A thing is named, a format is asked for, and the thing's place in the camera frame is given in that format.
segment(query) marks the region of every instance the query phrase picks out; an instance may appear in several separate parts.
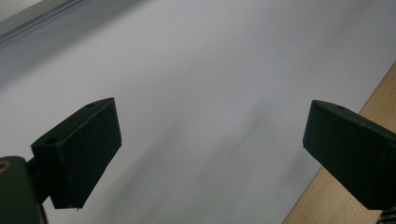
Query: screw hole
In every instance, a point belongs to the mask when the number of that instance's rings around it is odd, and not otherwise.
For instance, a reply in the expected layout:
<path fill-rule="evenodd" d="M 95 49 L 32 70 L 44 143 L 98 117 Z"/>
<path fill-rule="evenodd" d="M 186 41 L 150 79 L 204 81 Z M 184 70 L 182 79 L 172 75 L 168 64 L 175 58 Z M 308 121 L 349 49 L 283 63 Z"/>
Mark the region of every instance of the screw hole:
<path fill-rule="evenodd" d="M 58 141 L 58 138 L 50 138 L 45 142 L 46 145 L 52 145 Z"/>
<path fill-rule="evenodd" d="M 0 161 L 0 173 L 6 171 L 10 165 L 10 161 Z"/>

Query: wooden edge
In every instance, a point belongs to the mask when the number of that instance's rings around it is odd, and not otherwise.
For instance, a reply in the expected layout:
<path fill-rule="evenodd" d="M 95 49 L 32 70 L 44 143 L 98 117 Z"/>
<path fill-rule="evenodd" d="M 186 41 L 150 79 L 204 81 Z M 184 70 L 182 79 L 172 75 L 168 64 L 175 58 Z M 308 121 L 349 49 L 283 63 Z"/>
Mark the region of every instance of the wooden edge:
<path fill-rule="evenodd" d="M 375 89 L 360 115 L 396 133 L 396 63 Z M 381 211 L 361 205 L 323 167 L 285 218 L 288 223 L 373 224 Z"/>

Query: black plastic part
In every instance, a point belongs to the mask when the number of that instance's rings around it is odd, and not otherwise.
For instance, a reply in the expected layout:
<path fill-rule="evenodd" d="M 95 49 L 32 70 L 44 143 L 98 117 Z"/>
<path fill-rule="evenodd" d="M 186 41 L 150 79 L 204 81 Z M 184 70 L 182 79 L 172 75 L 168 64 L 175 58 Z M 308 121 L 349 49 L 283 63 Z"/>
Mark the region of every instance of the black plastic part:
<path fill-rule="evenodd" d="M 21 157 L 0 159 L 0 223 L 47 223 L 35 196 L 26 162 Z"/>
<path fill-rule="evenodd" d="M 396 204 L 396 134 L 340 106 L 313 101 L 304 147 L 368 209 Z"/>
<path fill-rule="evenodd" d="M 120 146 L 114 98 L 82 107 L 36 140 L 32 150 L 53 184 L 55 208 L 81 208 Z"/>

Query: white surface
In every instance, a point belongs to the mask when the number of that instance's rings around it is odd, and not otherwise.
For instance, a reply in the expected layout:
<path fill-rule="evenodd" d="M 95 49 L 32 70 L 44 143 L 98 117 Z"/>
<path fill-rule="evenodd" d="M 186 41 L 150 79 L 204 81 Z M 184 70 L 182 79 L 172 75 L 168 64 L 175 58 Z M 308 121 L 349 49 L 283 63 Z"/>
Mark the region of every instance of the white surface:
<path fill-rule="evenodd" d="M 1 0 L 0 35 L 20 27 L 65 2 L 67 0 Z"/>
<path fill-rule="evenodd" d="M 123 147 L 50 223 L 280 223 L 318 164 L 312 99 L 355 111 L 396 59 L 394 1 L 86 0 L 0 46 L 0 153 L 114 96 Z"/>

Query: wooden table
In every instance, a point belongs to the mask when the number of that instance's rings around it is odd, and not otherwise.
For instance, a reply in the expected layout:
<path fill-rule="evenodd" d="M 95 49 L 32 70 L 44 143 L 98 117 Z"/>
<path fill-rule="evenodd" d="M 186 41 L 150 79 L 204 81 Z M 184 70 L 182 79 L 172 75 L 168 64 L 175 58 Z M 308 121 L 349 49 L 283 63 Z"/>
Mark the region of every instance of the wooden table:
<path fill-rule="evenodd" d="M 396 133 L 396 63 L 366 102 L 360 115 Z M 381 212 L 367 210 L 321 167 L 283 223 L 374 224 Z"/>

